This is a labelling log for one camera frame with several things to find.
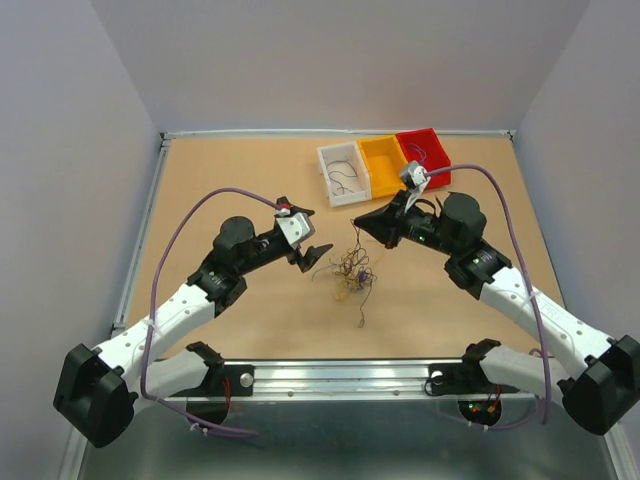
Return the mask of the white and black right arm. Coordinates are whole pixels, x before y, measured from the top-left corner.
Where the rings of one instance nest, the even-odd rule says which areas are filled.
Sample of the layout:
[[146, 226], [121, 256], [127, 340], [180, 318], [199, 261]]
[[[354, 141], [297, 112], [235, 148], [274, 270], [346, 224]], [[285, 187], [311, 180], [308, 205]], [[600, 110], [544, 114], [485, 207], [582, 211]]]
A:
[[606, 434], [639, 401], [639, 343], [614, 338], [578, 319], [541, 290], [524, 272], [484, 240], [486, 217], [478, 202], [453, 193], [437, 213], [408, 203], [400, 191], [386, 206], [354, 224], [385, 248], [406, 239], [447, 255], [452, 282], [540, 340], [538, 357], [498, 341], [468, 347], [460, 366], [463, 384], [482, 390], [503, 384], [550, 400], [581, 428]]

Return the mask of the yellow plastic bin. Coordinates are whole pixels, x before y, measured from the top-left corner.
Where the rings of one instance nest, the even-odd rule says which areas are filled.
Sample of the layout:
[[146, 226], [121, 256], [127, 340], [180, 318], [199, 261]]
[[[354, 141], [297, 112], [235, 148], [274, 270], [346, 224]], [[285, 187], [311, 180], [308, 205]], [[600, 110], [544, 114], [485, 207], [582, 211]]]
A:
[[369, 173], [373, 199], [394, 196], [405, 189], [400, 172], [407, 160], [394, 135], [360, 139], [357, 143]]

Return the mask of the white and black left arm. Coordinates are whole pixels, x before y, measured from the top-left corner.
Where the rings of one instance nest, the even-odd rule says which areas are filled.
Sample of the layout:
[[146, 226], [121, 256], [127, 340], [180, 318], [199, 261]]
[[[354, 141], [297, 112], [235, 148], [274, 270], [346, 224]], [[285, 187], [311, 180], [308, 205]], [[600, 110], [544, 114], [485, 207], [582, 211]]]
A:
[[78, 344], [66, 354], [53, 406], [94, 447], [111, 444], [153, 403], [184, 416], [205, 435], [254, 437], [250, 430], [201, 419], [168, 400], [194, 388], [202, 394], [215, 392], [224, 365], [217, 352], [196, 342], [173, 360], [160, 357], [231, 307], [247, 289], [247, 274], [280, 259], [307, 272], [330, 250], [328, 244], [301, 248], [315, 233], [311, 210], [285, 197], [268, 205], [274, 210], [270, 230], [256, 233], [244, 216], [226, 219], [211, 251], [164, 303], [157, 301], [159, 281], [154, 279], [146, 317], [93, 348]]

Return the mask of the red plastic bin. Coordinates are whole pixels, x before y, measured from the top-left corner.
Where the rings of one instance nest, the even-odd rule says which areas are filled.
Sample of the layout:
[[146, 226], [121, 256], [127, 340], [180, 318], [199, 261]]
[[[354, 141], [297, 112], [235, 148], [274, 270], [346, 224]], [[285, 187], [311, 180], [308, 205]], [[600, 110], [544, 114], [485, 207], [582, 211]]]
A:
[[405, 131], [394, 135], [406, 161], [419, 162], [427, 171], [451, 166], [451, 160], [432, 128]]

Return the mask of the aluminium mounting rail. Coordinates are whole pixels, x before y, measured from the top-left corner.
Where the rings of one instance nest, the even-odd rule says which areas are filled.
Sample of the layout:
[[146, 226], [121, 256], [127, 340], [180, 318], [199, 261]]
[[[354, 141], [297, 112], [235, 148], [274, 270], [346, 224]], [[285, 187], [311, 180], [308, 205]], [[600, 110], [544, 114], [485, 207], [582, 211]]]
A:
[[147, 390], [167, 400], [233, 403], [481, 399], [494, 388], [459, 359], [226, 360], [210, 367], [183, 352], [153, 364]]

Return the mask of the white plastic bin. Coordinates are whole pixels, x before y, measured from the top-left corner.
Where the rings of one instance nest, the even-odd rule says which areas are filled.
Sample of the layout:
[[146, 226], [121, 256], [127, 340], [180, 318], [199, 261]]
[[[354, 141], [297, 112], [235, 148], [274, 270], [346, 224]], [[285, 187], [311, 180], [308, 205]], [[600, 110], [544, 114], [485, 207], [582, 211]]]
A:
[[355, 141], [318, 147], [317, 156], [332, 208], [372, 199], [369, 173]]

